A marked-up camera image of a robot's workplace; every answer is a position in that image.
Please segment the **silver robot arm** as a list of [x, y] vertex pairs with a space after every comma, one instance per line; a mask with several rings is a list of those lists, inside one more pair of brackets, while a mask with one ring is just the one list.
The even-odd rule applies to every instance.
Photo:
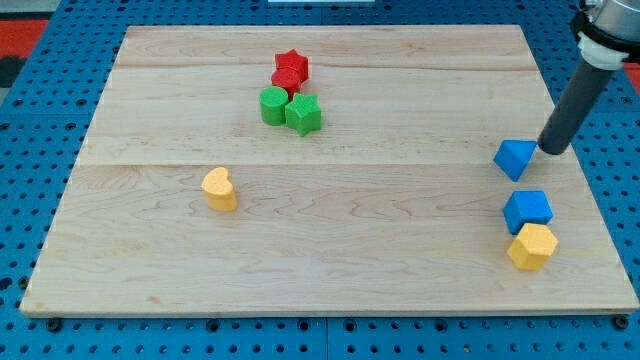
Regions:
[[639, 0], [580, 0], [571, 28], [594, 66], [639, 62]]

